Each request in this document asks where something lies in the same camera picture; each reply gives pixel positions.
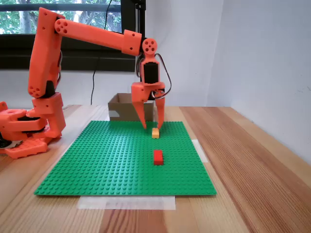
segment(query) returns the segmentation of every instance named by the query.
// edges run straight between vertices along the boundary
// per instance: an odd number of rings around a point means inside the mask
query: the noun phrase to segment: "robotic arm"
[[[34,108],[28,112],[7,109],[6,103],[0,102],[0,154],[19,158],[45,152],[53,138],[61,137],[66,124],[62,97],[55,90],[60,81],[63,36],[114,48],[133,56],[138,56],[142,51],[144,60],[139,67],[141,82],[132,84],[132,102],[146,128],[143,106],[147,100],[155,100],[158,129],[161,128],[166,94],[165,85],[159,78],[159,62],[155,59],[157,44],[154,39],[142,41],[142,35],[136,32],[125,30],[124,34],[114,33],[66,20],[62,15],[40,8],[29,68],[28,92],[33,97]],[[24,142],[11,148],[10,142],[17,140]]]

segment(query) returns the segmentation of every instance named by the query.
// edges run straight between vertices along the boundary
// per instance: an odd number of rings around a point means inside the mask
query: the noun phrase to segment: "red lego brick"
[[[162,150],[154,150],[154,165],[163,165]]]

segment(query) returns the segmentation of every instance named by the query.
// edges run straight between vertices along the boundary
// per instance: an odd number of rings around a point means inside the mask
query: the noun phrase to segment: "window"
[[[66,19],[104,28],[110,0],[0,0],[0,68],[28,69],[39,7]],[[106,29],[135,31],[136,9],[131,0],[112,0]],[[135,58],[118,50],[63,37],[62,70],[134,71]]]

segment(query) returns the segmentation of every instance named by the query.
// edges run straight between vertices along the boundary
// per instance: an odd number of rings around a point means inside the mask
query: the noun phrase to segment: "white tape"
[[[204,153],[198,139],[192,140],[192,143],[196,149],[196,152],[198,152],[198,155],[199,155],[202,163],[208,163],[207,157],[205,156],[205,153]]]
[[[176,210],[175,196],[80,197],[78,209]]]
[[[120,117],[120,115],[117,111],[109,110],[109,117]]]

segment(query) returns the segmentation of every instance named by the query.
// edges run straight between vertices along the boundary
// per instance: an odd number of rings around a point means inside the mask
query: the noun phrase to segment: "yellow lego brick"
[[[158,128],[152,128],[152,138],[160,138],[160,132]]]

